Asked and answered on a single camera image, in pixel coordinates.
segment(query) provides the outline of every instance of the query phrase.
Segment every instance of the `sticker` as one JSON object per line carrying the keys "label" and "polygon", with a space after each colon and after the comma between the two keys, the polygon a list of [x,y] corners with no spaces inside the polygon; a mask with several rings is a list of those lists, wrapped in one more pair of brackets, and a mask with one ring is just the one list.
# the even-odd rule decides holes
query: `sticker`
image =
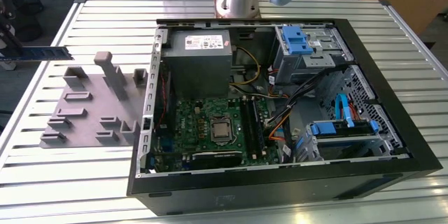
{"label": "sticker", "polygon": [[186,37],[186,50],[223,48],[223,35],[203,35]]}
{"label": "sticker", "polygon": [[287,145],[283,146],[283,152],[284,152],[284,154],[288,155],[288,157],[291,156],[291,149]]}
{"label": "sticker", "polygon": [[311,47],[322,47],[319,40],[308,41],[308,44],[310,44]]}
{"label": "sticker", "polygon": [[270,84],[275,85],[275,77],[270,76]]}

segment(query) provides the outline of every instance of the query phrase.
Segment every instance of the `red wire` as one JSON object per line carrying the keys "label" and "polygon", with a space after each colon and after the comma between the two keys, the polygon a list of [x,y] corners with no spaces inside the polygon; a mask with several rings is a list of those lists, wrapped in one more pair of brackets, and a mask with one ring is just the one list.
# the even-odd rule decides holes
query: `red wire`
{"label": "red wire", "polygon": [[162,94],[163,94],[163,113],[162,113],[162,117],[159,119],[159,123],[155,129],[159,129],[159,126],[162,124],[162,120],[166,116],[166,112],[167,112],[167,95],[166,95],[166,79],[163,77],[163,74],[160,75],[162,78]]}

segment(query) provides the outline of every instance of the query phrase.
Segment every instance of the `yellow wire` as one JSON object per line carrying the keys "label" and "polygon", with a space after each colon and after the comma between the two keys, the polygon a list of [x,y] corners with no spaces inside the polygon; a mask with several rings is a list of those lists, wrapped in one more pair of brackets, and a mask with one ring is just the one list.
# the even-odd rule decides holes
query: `yellow wire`
{"label": "yellow wire", "polygon": [[255,75],[255,77],[248,80],[248,81],[243,81],[243,82],[231,82],[231,85],[246,85],[246,84],[250,84],[251,82],[254,82],[259,76],[260,76],[260,73],[262,73],[262,68],[260,68],[260,64],[259,64],[259,61],[258,59],[255,58],[255,56],[250,53],[248,50],[246,50],[243,47],[236,47],[236,48],[240,48],[252,58],[252,60],[255,61],[256,65],[258,65],[258,74]]}

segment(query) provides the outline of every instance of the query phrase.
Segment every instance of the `metal table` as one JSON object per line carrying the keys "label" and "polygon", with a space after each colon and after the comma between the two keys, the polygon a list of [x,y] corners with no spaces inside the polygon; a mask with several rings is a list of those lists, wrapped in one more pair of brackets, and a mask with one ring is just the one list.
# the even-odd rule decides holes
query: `metal table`
{"label": "metal table", "polygon": [[[260,1],[263,17],[347,18],[442,164],[448,166],[448,74],[398,16],[378,2]],[[43,62],[0,138],[0,223],[142,219],[158,223],[448,222],[448,169],[364,199],[270,209],[152,218],[126,188],[131,147],[44,150],[39,137],[66,82],[67,66],[96,72],[96,51],[111,51],[123,72],[150,63],[158,18],[212,18],[212,0],[87,0],[75,3],[54,45],[75,61]]]}

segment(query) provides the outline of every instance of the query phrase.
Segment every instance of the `orange wire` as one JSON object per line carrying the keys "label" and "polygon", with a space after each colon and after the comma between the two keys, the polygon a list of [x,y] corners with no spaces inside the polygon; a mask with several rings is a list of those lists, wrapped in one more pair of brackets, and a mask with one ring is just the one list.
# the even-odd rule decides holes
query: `orange wire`
{"label": "orange wire", "polygon": [[287,118],[290,117],[290,115],[291,115],[291,112],[287,114],[287,116],[286,116],[286,117],[282,119],[282,121],[278,123],[276,127],[274,128],[274,131],[272,131],[271,134],[270,134],[270,139],[272,138],[274,133],[275,133],[276,130],[280,128],[283,122],[287,120]]}

